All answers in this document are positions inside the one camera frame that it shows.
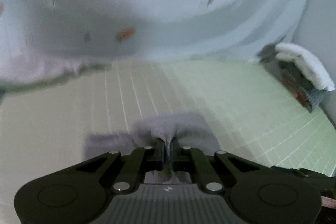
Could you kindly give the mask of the blue plaid folded shirt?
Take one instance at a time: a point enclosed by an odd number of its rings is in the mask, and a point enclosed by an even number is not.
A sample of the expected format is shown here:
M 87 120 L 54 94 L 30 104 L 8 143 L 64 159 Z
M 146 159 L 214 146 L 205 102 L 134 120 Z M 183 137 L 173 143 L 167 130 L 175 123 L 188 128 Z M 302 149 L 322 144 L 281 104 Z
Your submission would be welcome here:
M 327 91 L 316 89 L 293 63 L 284 61 L 279 61 L 278 63 L 281 70 L 281 76 L 288 75 L 293 77 L 298 82 L 299 86 L 303 88 L 303 91 L 308 98 L 308 104 L 304 107 L 311 113 L 322 102 Z

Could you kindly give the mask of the light blue carrot quilt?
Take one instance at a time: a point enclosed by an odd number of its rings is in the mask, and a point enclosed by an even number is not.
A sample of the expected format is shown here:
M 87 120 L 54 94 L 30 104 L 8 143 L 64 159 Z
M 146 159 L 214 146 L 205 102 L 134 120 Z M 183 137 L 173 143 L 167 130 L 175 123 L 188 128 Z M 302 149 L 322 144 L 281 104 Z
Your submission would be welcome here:
M 256 60 L 291 40 L 307 0 L 1 0 L 1 86 L 117 59 Z

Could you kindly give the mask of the green grid bed sheet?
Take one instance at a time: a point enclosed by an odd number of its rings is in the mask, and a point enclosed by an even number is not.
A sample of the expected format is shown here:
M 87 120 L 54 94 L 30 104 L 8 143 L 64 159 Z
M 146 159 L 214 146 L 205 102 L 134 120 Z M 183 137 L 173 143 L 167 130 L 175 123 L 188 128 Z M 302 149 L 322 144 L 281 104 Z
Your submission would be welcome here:
M 222 149 L 258 162 L 335 171 L 335 128 L 307 111 L 260 64 L 116 62 L 1 99 L 1 223 L 18 223 L 26 182 L 81 162 L 92 135 L 131 134 L 145 118 L 195 111 Z

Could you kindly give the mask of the white folded garment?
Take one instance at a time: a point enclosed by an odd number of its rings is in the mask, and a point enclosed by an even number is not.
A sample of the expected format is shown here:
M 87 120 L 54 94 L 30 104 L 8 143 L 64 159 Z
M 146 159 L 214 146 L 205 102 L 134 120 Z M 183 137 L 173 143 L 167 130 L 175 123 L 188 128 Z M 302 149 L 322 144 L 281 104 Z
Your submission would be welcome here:
M 302 46 L 292 43 L 278 43 L 274 50 L 277 60 L 294 63 L 316 89 L 328 92 L 335 90 L 335 83 L 323 63 Z

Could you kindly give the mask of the grey sweatpants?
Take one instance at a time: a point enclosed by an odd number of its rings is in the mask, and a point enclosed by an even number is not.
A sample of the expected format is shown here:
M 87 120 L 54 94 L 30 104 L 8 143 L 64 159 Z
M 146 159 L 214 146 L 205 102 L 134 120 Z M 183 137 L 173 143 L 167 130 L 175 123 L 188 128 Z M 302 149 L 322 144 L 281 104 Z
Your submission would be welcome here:
M 109 151 L 129 155 L 136 148 L 156 145 L 161 139 L 166 146 L 163 171 L 150 171 L 145 175 L 146 184 L 189 184 L 190 175 L 171 170 L 170 145 L 175 139 L 181 147 L 198 148 L 206 155 L 213 155 L 221 146 L 198 112 L 166 114 L 135 122 L 131 132 L 90 133 L 85 138 L 83 160 L 92 159 Z

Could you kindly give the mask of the grey folded garment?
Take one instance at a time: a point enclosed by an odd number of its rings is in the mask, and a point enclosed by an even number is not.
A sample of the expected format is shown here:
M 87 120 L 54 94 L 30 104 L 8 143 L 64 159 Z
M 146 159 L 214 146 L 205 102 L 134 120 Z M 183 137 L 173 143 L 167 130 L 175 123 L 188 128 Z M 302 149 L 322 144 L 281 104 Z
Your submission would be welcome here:
M 279 71 L 275 46 L 276 43 L 268 44 L 257 54 L 259 62 L 270 73 L 276 73 Z

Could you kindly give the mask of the red patterned folded garment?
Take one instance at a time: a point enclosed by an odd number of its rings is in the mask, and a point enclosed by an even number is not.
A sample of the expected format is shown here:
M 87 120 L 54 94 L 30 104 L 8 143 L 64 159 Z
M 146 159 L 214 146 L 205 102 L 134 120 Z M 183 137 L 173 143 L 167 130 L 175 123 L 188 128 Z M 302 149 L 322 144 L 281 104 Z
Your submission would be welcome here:
M 303 88 L 299 86 L 298 82 L 291 76 L 283 75 L 282 83 L 287 88 L 289 93 L 302 105 L 308 104 L 308 98 L 303 91 Z

